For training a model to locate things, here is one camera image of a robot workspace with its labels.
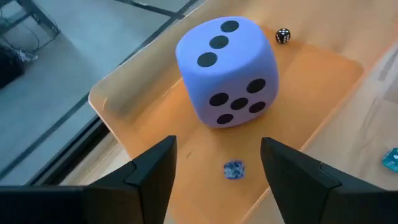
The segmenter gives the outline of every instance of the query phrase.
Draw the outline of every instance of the black cable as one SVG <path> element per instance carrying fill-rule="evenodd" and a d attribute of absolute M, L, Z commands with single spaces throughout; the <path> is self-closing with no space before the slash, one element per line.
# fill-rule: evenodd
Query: black cable
<path fill-rule="evenodd" d="M 43 9 L 43 7 L 40 6 L 39 4 L 37 4 L 35 1 L 32 0 L 32 2 L 33 2 L 38 8 L 40 8 L 40 10 L 41 10 L 47 17 L 49 17 L 49 18 L 52 20 L 52 22 L 55 24 L 55 26 L 58 28 L 57 22 L 55 22 L 55 19 L 54 19 L 46 10 Z"/>
<path fill-rule="evenodd" d="M 36 53 L 36 51 L 38 51 L 41 48 L 39 37 L 31 28 L 27 27 L 23 22 L 21 22 L 21 25 L 24 26 L 26 29 L 28 29 L 35 36 L 37 45 L 36 49 L 33 50 L 33 53 Z"/>
<path fill-rule="evenodd" d="M 3 18 L 2 9 L 0 9 L 0 20 L 4 21 L 6 24 L 10 24 L 10 22 L 9 22 L 6 18 Z M 24 51 L 36 53 L 36 51 L 38 51 L 38 50 L 40 49 L 40 39 L 39 39 L 39 37 L 37 36 L 37 34 L 36 34 L 31 28 L 27 27 L 23 22 L 21 22 L 21 25 L 23 25 L 27 30 L 29 30 L 29 31 L 33 34 L 33 36 L 34 36 L 35 39 L 36 39 L 36 43 L 37 43 L 37 44 L 36 44 L 36 48 L 35 48 L 34 50 L 29 50 L 29 51 L 28 51 L 28 50 L 24 50 Z M 2 40 L 5 41 L 5 43 L 8 44 L 12 49 L 14 49 L 14 50 L 22 50 L 21 48 L 15 47 L 14 45 L 12 45 L 12 44 L 7 40 L 7 38 L 5 38 L 5 36 L 3 36 L 2 34 L 0 35 L 0 37 L 1 37 Z"/>

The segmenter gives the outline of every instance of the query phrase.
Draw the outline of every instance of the black object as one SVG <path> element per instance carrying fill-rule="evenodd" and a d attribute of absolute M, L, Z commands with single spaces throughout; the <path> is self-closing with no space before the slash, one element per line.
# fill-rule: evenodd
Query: black object
<path fill-rule="evenodd" d="M 210 47 L 214 49 L 222 49 L 223 47 L 227 46 L 228 42 L 228 37 L 224 35 L 218 35 L 210 40 Z"/>
<path fill-rule="evenodd" d="M 249 83 L 248 87 L 246 87 L 246 91 L 248 93 L 257 93 L 265 87 L 266 83 L 265 79 L 258 78 Z"/>
<path fill-rule="evenodd" d="M 226 21 L 221 25 L 221 31 L 223 32 L 234 32 L 238 29 L 239 23 L 236 21 Z"/>
<path fill-rule="evenodd" d="M 286 44 L 290 40 L 290 30 L 286 28 L 279 29 L 275 34 L 275 39 L 280 44 Z"/>
<path fill-rule="evenodd" d="M 238 98 L 231 103 L 232 110 L 240 110 L 249 103 L 249 100 L 245 97 Z"/>
<path fill-rule="evenodd" d="M 266 107 L 265 102 L 257 102 L 249 107 L 249 112 L 250 113 L 257 113 L 260 112 L 262 109 Z"/>
<path fill-rule="evenodd" d="M 163 223 L 176 160 L 168 136 L 88 186 L 0 187 L 0 223 Z"/>
<path fill-rule="evenodd" d="M 221 106 L 226 103 L 229 99 L 228 94 L 226 93 L 217 93 L 210 98 L 210 105 L 211 106 Z"/>
<path fill-rule="evenodd" d="M 262 139 L 261 160 L 286 224 L 398 220 L 396 191 L 371 185 L 271 138 Z"/>
<path fill-rule="evenodd" d="M 218 124 L 226 124 L 232 121 L 234 119 L 234 116 L 232 114 L 223 114 L 217 118 L 217 123 Z"/>
<path fill-rule="evenodd" d="M 217 54 L 206 52 L 198 57 L 198 65 L 201 67 L 210 67 L 217 62 Z"/>
<path fill-rule="evenodd" d="M 0 88 L 24 73 L 22 61 L 11 49 L 0 45 Z"/>

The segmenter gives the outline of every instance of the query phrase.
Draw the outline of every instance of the floor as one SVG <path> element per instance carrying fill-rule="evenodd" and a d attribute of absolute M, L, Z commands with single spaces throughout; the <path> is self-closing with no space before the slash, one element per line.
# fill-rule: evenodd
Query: floor
<path fill-rule="evenodd" d="M 177 12 L 189 0 L 141 2 Z M 94 117 L 86 102 L 90 88 L 170 19 L 115 0 L 36 3 L 61 34 L 37 52 L 38 59 L 28 64 L 22 77 L 0 90 L 0 128 L 6 130 L 0 134 L 0 185 L 26 183 L 56 155 Z M 17 10 L 17 4 L 10 4 L 3 14 L 7 17 Z M 37 34 L 41 45 L 51 40 L 33 19 L 4 36 L 15 46 L 32 50 L 37 43 L 26 27 Z M 21 157 L 22 152 L 29 156 Z M 17 166 L 10 166 L 16 159 Z"/>
<path fill-rule="evenodd" d="M 396 174 L 380 163 L 388 148 L 398 145 L 397 53 L 398 44 L 395 44 L 305 149 L 306 154 L 318 160 L 388 190 L 398 189 Z M 374 132 L 380 138 L 368 135 Z M 358 150 L 364 150 L 363 144 L 369 144 L 371 149 L 358 154 Z M 122 145 L 108 135 L 62 184 L 90 184 L 129 160 Z M 171 214 L 167 214 L 165 223 L 174 223 Z M 283 223 L 272 192 L 245 217 L 245 223 Z"/>

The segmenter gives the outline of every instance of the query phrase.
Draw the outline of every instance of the small blue die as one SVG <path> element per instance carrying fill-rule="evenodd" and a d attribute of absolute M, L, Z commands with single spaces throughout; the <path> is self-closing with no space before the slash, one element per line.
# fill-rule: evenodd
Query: small blue die
<path fill-rule="evenodd" d="M 229 180 L 242 179 L 244 176 L 244 165 L 240 160 L 229 161 L 224 165 L 224 175 Z"/>
<path fill-rule="evenodd" d="M 388 169 L 398 172 L 398 147 L 387 152 L 382 160 L 382 163 Z"/>

